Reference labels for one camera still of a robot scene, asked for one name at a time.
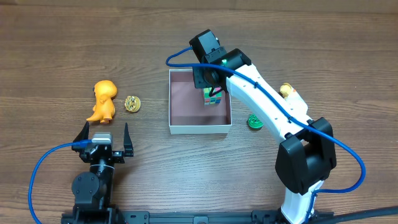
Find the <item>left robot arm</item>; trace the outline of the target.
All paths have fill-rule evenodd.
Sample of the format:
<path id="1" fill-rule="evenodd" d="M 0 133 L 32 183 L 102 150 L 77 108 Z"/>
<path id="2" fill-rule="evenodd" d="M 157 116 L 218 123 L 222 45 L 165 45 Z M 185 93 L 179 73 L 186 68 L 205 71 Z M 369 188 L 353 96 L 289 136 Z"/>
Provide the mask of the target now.
<path id="1" fill-rule="evenodd" d="M 128 125 L 124 127 L 123 150 L 113 150 L 111 133 L 95 133 L 89 138 L 89 123 L 73 140 L 72 150 L 79 153 L 88 172 L 78 174 L 72 182 L 75 204 L 71 214 L 63 214 L 62 223 L 120 223 L 126 218 L 118 206 L 111 203 L 114 165 L 125 163 L 125 157 L 134 155 Z"/>

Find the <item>multicoloured puzzle cube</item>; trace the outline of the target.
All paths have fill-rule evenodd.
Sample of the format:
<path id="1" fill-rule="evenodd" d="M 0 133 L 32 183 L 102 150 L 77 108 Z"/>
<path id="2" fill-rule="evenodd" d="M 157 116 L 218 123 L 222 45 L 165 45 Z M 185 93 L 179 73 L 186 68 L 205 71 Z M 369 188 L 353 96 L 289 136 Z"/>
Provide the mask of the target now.
<path id="1" fill-rule="evenodd" d="M 209 88 L 202 89 L 204 105 L 214 105 L 219 104 L 222 100 L 222 92 L 218 96 L 209 97 Z"/>

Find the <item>white box pink interior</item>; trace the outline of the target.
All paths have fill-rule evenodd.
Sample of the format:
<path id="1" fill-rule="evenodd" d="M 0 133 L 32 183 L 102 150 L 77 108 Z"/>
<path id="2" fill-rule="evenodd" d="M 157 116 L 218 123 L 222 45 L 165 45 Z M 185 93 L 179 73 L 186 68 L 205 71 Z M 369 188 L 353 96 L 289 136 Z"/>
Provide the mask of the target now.
<path id="1" fill-rule="evenodd" d="M 231 97 L 207 105 L 196 89 L 191 69 L 169 70 L 169 129 L 171 134 L 227 134 L 232 127 Z"/>

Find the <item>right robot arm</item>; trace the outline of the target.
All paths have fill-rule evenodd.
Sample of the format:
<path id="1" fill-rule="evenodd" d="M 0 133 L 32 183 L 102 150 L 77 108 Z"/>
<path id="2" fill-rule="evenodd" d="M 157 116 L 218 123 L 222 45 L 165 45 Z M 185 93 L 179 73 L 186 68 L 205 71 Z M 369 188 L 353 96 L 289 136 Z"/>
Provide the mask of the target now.
<path id="1" fill-rule="evenodd" d="M 191 49 L 199 60 L 193 66 L 195 86 L 220 87 L 242 101 L 278 144 L 275 170 L 285 185 L 282 219 L 288 223 L 309 221 L 315 192 L 336 167 L 331 124 L 325 118 L 310 118 L 307 104 L 290 85 L 287 93 L 276 92 L 239 49 Z"/>

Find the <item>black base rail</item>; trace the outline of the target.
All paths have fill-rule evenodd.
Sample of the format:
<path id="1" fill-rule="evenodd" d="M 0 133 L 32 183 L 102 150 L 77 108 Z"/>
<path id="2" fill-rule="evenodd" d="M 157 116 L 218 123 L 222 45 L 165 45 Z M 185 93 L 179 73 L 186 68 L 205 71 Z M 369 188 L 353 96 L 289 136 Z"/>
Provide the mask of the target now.
<path id="1" fill-rule="evenodd" d="M 197 224 L 197 223 L 288 223 L 279 210 L 254 210 L 252 212 L 211 213 L 151 213 L 148 211 L 122 212 L 124 223 L 129 224 Z"/>

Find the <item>orange dinosaur toy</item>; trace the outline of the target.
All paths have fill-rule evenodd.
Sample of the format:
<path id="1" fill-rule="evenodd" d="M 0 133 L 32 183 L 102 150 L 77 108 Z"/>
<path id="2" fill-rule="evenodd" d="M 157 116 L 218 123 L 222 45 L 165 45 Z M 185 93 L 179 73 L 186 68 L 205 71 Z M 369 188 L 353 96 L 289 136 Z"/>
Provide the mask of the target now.
<path id="1" fill-rule="evenodd" d="M 96 103 L 93 107 L 93 114 L 86 119 L 89 122 L 99 121 L 108 124 L 116 112 L 113 98 L 117 95 L 118 89 L 110 80 L 101 80 L 93 87 Z"/>

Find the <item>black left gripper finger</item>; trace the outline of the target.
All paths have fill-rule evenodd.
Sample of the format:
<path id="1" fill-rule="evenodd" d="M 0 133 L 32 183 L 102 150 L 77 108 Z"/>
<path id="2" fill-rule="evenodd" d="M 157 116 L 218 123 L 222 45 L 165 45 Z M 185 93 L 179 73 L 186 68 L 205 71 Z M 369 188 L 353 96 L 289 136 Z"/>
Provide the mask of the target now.
<path id="1" fill-rule="evenodd" d="M 71 149 L 75 152 L 81 152 L 84 151 L 87 143 L 81 143 L 81 141 L 86 141 L 88 140 L 89 136 L 89 131 L 90 131 L 90 124 L 87 121 L 83 127 L 83 129 L 80 131 L 80 133 L 77 135 L 77 137 L 73 140 L 73 142 L 77 142 L 77 145 L 73 145 Z"/>
<path id="2" fill-rule="evenodd" d="M 128 124 L 127 123 L 125 123 L 125 127 L 124 127 L 123 146 L 124 146 L 124 157 L 133 157 L 134 156 L 134 149 L 133 149 L 131 137 L 129 135 L 129 128 L 128 128 Z"/>

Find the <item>green lattice wheel toy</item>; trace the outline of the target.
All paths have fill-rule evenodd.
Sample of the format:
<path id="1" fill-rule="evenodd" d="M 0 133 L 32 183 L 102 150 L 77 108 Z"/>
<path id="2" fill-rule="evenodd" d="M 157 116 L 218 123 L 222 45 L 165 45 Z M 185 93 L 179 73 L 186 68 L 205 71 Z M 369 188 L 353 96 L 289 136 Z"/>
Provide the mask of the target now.
<path id="1" fill-rule="evenodd" d="M 248 117 L 247 124 L 254 130 L 260 130 L 263 127 L 262 121 L 255 114 L 251 114 Z"/>

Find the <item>white plush duck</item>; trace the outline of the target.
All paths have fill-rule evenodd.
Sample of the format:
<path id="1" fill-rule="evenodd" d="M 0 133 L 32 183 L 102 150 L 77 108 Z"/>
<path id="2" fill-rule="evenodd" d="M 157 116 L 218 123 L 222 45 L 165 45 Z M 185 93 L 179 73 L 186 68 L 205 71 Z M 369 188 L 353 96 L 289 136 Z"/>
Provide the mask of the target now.
<path id="1" fill-rule="evenodd" d="M 279 89 L 280 95 L 293 108 L 307 114 L 308 106 L 296 89 L 289 83 L 284 83 Z"/>

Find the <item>gold lattice wheel toy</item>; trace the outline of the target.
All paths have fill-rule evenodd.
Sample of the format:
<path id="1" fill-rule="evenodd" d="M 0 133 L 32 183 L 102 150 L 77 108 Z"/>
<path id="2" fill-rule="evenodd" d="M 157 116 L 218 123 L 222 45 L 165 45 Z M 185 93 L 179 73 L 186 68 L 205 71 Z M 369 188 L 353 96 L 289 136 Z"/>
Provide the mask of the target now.
<path id="1" fill-rule="evenodd" d="M 124 107 L 127 111 L 136 113 L 141 108 L 141 100 L 137 96 L 127 96 Z"/>

